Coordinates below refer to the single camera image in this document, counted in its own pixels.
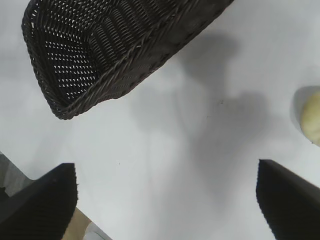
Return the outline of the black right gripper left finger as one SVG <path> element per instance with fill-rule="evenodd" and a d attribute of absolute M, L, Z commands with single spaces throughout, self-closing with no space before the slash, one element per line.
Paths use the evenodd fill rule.
<path fill-rule="evenodd" d="M 78 201 L 74 163 L 62 163 L 12 196 L 0 189 L 2 240 L 61 240 Z"/>

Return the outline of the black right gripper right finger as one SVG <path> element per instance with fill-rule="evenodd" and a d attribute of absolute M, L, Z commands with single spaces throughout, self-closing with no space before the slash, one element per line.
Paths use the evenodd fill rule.
<path fill-rule="evenodd" d="M 261 159 L 255 192 L 275 239 L 320 238 L 318 187 L 271 159 Z"/>

